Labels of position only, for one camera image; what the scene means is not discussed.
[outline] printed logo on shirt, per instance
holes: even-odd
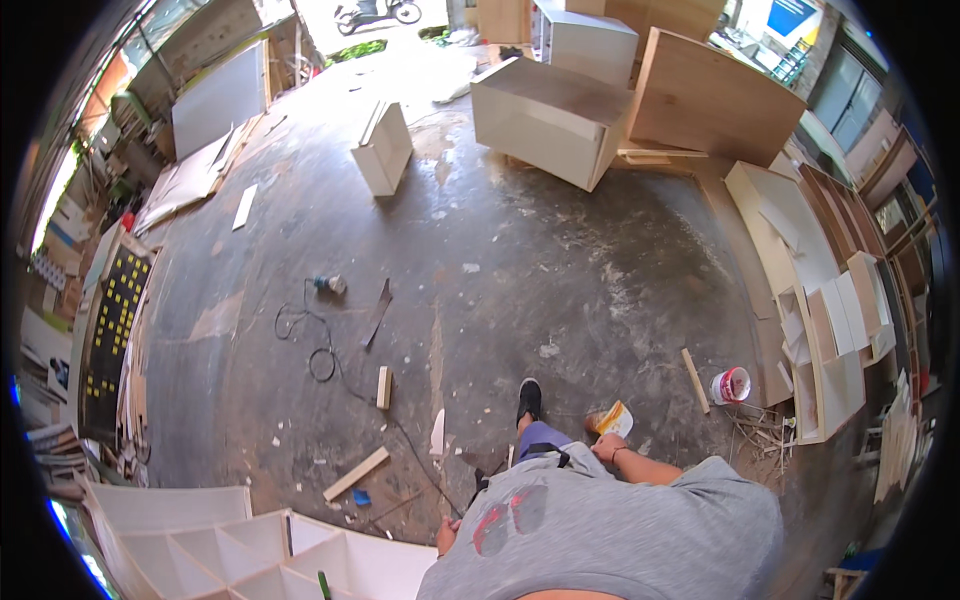
[[[543,484],[525,485],[510,498],[510,506],[503,503],[491,505],[473,530],[473,548],[477,554],[489,558],[495,556],[509,538],[507,520],[514,516],[514,529],[522,536],[537,531],[546,515],[546,491]]]

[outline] white shelf unit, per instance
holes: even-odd
[[[627,89],[634,66],[636,32],[606,16],[565,11],[552,0],[530,4],[534,58]]]
[[[616,154],[632,96],[524,58],[505,60],[470,82],[477,143],[587,192]]]
[[[400,104],[378,102],[350,151],[373,195],[393,196],[414,151]]]
[[[245,487],[156,490],[84,482],[107,568],[136,600],[414,600],[436,548],[289,510],[251,516]]]

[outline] white cabinet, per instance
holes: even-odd
[[[589,192],[616,154],[633,94],[513,58],[474,79],[470,98],[477,143]]]
[[[555,0],[530,8],[534,58],[626,89],[634,66],[636,32],[606,16],[564,11]]]

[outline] motorcycle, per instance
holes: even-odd
[[[404,25],[412,25],[423,16],[423,11],[413,0],[386,0],[386,4],[386,14],[379,13],[376,0],[358,0],[356,5],[348,10],[344,5],[338,5],[337,10],[333,12],[337,31],[341,36],[349,36],[361,25],[386,19],[396,19]]]

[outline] power cord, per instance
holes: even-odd
[[[344,376],[343,363],[340,361],[340,357],[337,355],[337,350],[333,346],[333,333],[330,330],[330,324],[326,321],[326,319],[323,316],[310,310],[309,302],[307,301],[307,296],[310,289],[310,285],[312,283],[313,283],[313,279],[309,277],[303,280],[303,308],[298,310],[296,307],[291,306],[290,302],[284,302],[283,304],[280,305],[280,308],[277,310],[276,316],[274,317],[274,335],[280,341],[289,340],[290,336],[293,335],[294,327],[296,327],[298,323],[302,322],[307,317],[311,317],[315,319],[317,322],[321,324],[323,328],[324,336],[326,337],[326,345],[320,346],[314,349],[313,352],[310,353],[310,357],[307,359],[307,369],[310,370],[310,376],[312,376],[314,381],[316,381],[317,383],[326,383],[331,379],[333,379],[333,375],[335,375],[337,370],[339,369],[340,381],[344,384],[344,388],[347,389],[347,392],[351,396],[357,398],[358,400],[362,400],[368,405],[375,404],[376,396],[364,396],[356,392],[353,388],[351,388],[350,384],[347,382],[347,378]],[[281,332],[278,326],[280,323],[280,317],[284,317],[284,316],[288,319],[288,322],[287,322],[288,326],[286,327],[286,329],[284,329]],[[328,354],[330,357],[330,371],[325,375],[317,374],[317,372],[314,370],[314,367],[313,367],[314,359],[320,354]],[[446,502],[450,505],[450,509],[454,513],[456,513],[457,518],[462,518],[463,513],[461,513],[460,510],[457,509],[457,506],[453,503],[453,500],[451,500],[450,497],[446,495],[446,493],[440,488],[440,485],[434,482],[433,477],[430,476],[430,471],[427,470],[427,467],[423,464],[423,461],[420,460],[420,456],[417,453],[417,447],[414,446],[413,441],[410,439],[410,436],[407,434],[406,429],[403,428],[403,425],[401,425],[398,420],[391,419],[389,415],[387,418],[387,422],[388,424],[396,425],[396,428],[400,430],[400,433],[403,434],[403,438],[407,441],[407,444],[410,445],[410,451],[413,452],[414,458],[417,459],[417,464],[420,465],[420,468],[423,470],[423,475],[426,477],[427,481],[429,481],[430,484],[434,487],[434,489],[440,493],[440,495],[444,498],[444,500],[446,500]]]

